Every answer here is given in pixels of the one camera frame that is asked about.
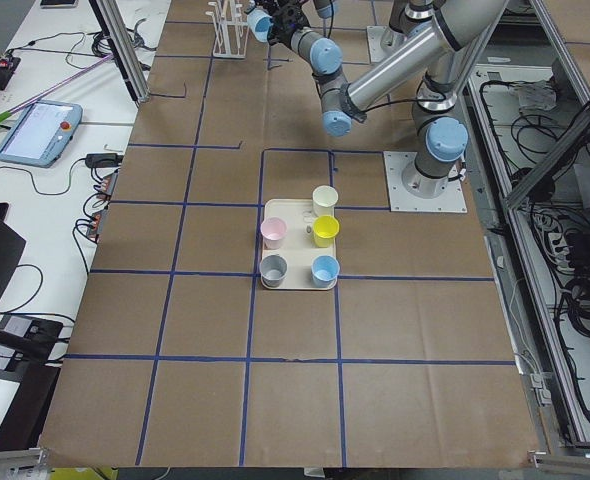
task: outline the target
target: blue cup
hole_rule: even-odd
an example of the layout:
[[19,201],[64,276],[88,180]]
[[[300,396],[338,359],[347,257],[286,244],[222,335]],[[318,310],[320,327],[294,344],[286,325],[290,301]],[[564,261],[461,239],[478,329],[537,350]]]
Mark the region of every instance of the blue cup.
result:
[[330,255],[321,255],[313,261],[311,271],[317,288],[330,288],[339,275],[339,262]]
[[255,38],[262,43],[266,43],[268,41],[268,31],[273,26],[273,18],[264,10],[256,8],[246,16],[246,21]]

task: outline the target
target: tablet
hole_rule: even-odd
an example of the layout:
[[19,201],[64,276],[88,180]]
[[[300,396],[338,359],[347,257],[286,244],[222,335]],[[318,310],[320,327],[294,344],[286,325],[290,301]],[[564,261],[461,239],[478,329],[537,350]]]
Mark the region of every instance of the tablet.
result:
[[42,100],[23,110],[0,144],[0,160],[49,167],[57,160],[82,120],[82,107]]

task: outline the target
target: white cup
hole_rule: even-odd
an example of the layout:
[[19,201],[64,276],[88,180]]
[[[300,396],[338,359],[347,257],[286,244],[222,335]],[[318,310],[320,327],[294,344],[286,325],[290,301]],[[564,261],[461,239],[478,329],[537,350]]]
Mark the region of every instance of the white cup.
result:
[[335,214],[335,205],[339,195],[337,190],[329,185],[320,185],[313,190],[313,211],[315,215],[321,217],[322,215]]

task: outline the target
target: light yellow cup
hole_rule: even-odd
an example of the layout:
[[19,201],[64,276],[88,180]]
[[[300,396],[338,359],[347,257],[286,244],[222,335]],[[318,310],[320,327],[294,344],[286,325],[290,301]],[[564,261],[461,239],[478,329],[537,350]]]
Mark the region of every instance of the light yellow cup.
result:
[[313,223],[313,240],[318,247],[330,247],[338,233],[339,222],[335,217],[322,215]]

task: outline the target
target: black clamp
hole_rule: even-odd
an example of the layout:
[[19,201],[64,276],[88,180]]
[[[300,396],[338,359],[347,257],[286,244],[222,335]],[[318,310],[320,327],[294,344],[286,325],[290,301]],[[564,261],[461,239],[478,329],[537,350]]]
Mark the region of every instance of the black clamp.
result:
[[351,97],[348,95],[348,87],[350,83],[346,83],[342,85],[339,89],[339,104],[342,107],[342,111],[346,113],[349,117],[356,120],[359,123],[364,123],[366,121],[366,113],[362,110],[357,108]]

